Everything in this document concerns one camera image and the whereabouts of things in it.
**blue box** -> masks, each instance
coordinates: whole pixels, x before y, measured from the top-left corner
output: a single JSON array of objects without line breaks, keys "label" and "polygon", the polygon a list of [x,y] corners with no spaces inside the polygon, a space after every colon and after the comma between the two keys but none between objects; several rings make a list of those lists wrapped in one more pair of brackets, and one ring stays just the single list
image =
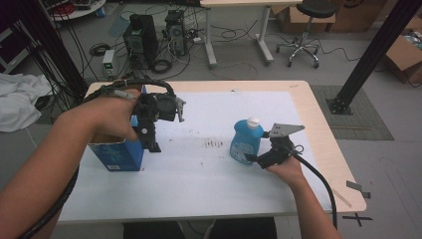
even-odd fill
[{"label": "blue box", "polygon": [[[137,123],[136,117],[130,122]],[[140,171],[143,148],[139,140],[96,134],[88,146],[108,171]]]}]

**wrist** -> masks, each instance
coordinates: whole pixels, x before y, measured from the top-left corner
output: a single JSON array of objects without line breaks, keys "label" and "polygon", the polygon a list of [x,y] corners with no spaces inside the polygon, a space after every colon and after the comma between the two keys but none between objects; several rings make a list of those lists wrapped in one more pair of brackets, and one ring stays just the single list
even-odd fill
[{"label": "wrist", "polygon": [[305,177],[301,177],[289,182],[288,186],[292,190],[293,194],[299,193],[302,190],[306,190],[307,188],[310,187]]},{"label": "wrist", "polygon": [[84,112],[81,107],[62,113],[55,124],[62,124],[67,128],[81,130],[89,136],[93,136],[97,128],[95,116]]}]

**blue bottle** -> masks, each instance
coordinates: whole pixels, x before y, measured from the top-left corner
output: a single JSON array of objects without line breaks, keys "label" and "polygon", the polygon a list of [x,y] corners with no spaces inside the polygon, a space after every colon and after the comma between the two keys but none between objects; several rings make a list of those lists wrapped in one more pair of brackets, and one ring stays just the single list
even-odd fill
[{"label": "blue bottle", "polygon": [[256,118],[240,120],[235,124],[235,131],[230,145],[230,155],[242,163],[251,164],[252,162],[246,159],[245,153],[258,154],[264,133],[260,121]]}]

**hand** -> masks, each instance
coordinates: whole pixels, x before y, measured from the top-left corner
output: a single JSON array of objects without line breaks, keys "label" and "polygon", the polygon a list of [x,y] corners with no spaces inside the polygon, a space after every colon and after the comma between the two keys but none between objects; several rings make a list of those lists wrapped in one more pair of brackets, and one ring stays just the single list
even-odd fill
[{"label": "hand", "polygon": [[302,172],[301,163],[292,156],[286,159],[282,164],[275,164],[266,169],[278,175],[289,187],[307,181]]},{"label": "hand", "polygon": [[[137,90],[127,90],[139,97]],[[136,100],[99,97],[64,113],[64,117],[75,122],[89,123],[93,134],[96,132],[137,140],[137,134],[130,125],[130,116]]]}]

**black pole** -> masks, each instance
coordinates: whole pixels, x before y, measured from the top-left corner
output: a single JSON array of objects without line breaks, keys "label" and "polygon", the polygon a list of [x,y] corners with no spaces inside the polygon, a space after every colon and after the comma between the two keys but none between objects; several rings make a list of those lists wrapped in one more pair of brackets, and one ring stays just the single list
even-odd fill
[{"label": "black pole", "polygon": [[357,92],[421,6],[422,0],[397,2],[340,92],[335,99],[327,100],[332,114],[341,115],[349,109]]}]

